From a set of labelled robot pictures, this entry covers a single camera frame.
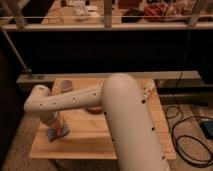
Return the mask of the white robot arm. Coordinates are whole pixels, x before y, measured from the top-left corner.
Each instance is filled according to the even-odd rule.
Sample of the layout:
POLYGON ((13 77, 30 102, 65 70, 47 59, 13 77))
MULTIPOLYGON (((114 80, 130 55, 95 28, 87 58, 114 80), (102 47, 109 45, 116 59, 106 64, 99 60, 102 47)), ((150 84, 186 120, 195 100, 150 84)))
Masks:
POLYGON ((170 171, 140 85, 128 74, 113 74, 99 84, 58 95, 37 85, 24 110, 45 116, 95 106, 103 109, 121 171, 170 171))

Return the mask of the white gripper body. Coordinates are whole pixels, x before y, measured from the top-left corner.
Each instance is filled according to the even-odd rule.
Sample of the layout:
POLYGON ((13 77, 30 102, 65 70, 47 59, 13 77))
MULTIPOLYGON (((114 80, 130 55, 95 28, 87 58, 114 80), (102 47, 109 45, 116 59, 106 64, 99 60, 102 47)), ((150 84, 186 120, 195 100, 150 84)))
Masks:
POLYGON ((45 124, 46 126, 52 128, 52 129, 57 129, 57 128, 62 127, 62 120, 58 113, 42 115, 40 117, 40 120, 43 124, 45 124))

